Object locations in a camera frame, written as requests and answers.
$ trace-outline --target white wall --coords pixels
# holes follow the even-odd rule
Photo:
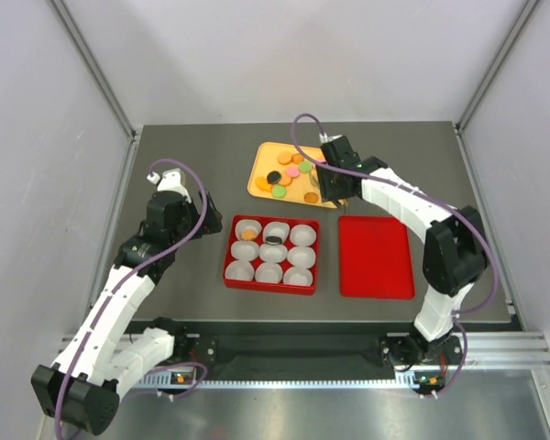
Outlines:
[[[467,129],[523,317],[550,345],[550,0]]]
[[[0,1],[0,439],[29,439],[30,386],[78,327],[127,136],[47,2]]]
[[[132,123],[457,120],[523,0],[66,0]]]

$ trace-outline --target round compartment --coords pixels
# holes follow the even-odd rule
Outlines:
[[[258,282],[278,283],[283,278],[283,269],[279,264],[263,263],[257,268],[255,279]]]
[[[295,267],[309,269],[315,264],[315,252],[311,247],[294,247],[287,260]]]
[[[308,225],[294,226],[290,232],[290,241],[294,246],[311,246],[315,243],[315,231]]]
[[[260,234],[261,226],[257,220],[239,220],[235,226],[235,234],[237,240],[242,240],[242,234],[245,231],[251,230],[255,233],[255,237]]]
[[[259,256],[259,245],[254,241],[235,241],[230,247],[230,254],[240,261],[252,261]]]
[[[260,245],[258,255],[268,263],[281,263],[287,257],[287,248],[284,245]]]
[[[271,222],[263,229],[263,241],[267,241],[267,237],[279,237],[281,243],[285,243],[289,234],[290,226],[287,223]]]
[[[251,281],[255,271],[248,261],[233,261],[226,268],[225,278],[229,280]]]
[[[311,286],[314,282],[314,275],[308,269],[289,268],[283,275],[283,284],[290,286]]]

